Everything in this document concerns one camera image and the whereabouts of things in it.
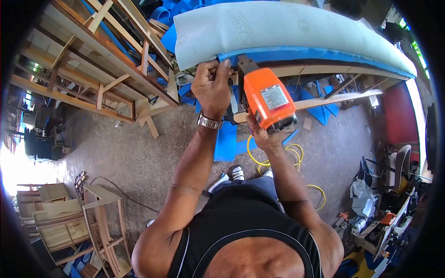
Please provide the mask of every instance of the man's arm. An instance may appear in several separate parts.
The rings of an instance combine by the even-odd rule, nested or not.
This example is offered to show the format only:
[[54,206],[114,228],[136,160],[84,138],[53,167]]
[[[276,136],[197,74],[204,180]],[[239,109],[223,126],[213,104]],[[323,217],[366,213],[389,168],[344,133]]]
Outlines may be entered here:
[[[227,83],[230,72],[230,61],[202,63],[191,87],[204,116],[214,121],[222,120],[230,104]],[[207,184],[217,133],[215,129],[199,126],[181,156],[161,212],[134,247],[132,264],[138,277],[167,275],[182,230],[192,220],[199,195]]]
[[337,232],[315,211],[306,183],[284,150],[284,132],[270,137],[258,126],[253,115],[247,116],[247,122],[254,133],[255,143],[269,158],[275,189],[286,214],[311,232],[320,250],[323,274],[332,277],[343,259],[343,244]]

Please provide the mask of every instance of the wristwatch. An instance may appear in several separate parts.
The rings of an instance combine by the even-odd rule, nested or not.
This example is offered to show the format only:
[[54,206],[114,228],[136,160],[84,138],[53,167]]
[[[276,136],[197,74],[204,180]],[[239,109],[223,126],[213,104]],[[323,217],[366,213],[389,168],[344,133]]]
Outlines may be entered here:
[[221,127],[223,126],[222,122],[223,121],[214,121],[214,120],[211,120],[209,118],[206,118],[202,114],[202,111],[199,113],[198,119],[196,120],[196,124],[197,125],[203,125],[203,126],[208,127],[210,129],[221,129]]

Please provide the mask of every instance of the speckled floor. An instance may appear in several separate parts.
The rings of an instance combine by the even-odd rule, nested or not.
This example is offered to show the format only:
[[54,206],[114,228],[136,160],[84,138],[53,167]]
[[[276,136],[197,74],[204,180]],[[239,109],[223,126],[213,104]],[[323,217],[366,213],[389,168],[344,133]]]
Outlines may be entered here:
[[[194,107],[182,105],[153,117],[160,137],[153,139],[147,126],[131,125],[115,127],[116,121],[84,110],[73,110],[67,119],[64,139],[74,151],[60,161],[38,165],[41,173],[48,173],[48,182],[58,178],[64,182],[73,196],[73,181],[77,173],[86,171],[89,179],[103,176],[117,184],[128,196],[155,210],[160,210],[170,182],[170,175],[179,161],[196,129]],[[338,213],[350,208],[349,185],[359,169],[362,155],[371,158],[373,131],[371,114],[367,106],[340,110],[337,117],[331,115],[328,125],[323,126],[312,118],[311,130],[303,129],[303,119],[309,113],[297,113],[299,132],[291,143],[301,145],[304,159],[300,174],[308,184],[323,188],[326,205],[318,212],[321,219],[332,225]],[[238,141],[248,138],[247,126],[238,126]],[[266,159],[264,152],[253,150],[258,159]],[[257,165],[247,153],[238,155],[233,163],[218,162],[208,181],[208,187],[218,180],[231,165],[241,164],[246,178],[258,176]],[[112,184],[103,179],[95,183],[123,196]],[[321,193],[311,189],[316,206],[322,204]],[[205,205],[206,197],[200,197],[196,211]],[[156,212],[144,208],[124,197],[124,211],[129,245],[132,249],[146,223],[154,219]],[[111,214],[111,231],[116,227],[116,215]]]

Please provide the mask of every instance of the man's hand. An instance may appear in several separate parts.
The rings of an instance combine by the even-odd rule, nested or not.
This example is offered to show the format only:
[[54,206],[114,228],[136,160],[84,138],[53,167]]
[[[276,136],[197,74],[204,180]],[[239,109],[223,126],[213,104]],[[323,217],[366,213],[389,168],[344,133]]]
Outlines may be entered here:
[[217,60],[200,63],[191,89],[201,104],[205,117],[214,121],[223,119],[230,104],[230,90],[227,79],[233,73],[230,59],[219,63]]
[[255,116],[249,114],[246,116],[247,123],[253,131],[256,145],[268,154],[274,152],[278,148],[283,148],[284,130],[269,136],[267,131],[260,128]]

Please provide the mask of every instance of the orange tool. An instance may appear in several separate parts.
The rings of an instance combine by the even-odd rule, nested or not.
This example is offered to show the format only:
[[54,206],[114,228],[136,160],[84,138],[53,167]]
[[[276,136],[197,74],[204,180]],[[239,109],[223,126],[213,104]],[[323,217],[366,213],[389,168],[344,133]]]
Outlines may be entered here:
[[246,112],[253,113],[269,135],[296,124],[294,101],[271,69],[259,68],[245,54],[238,59],[239,102]]

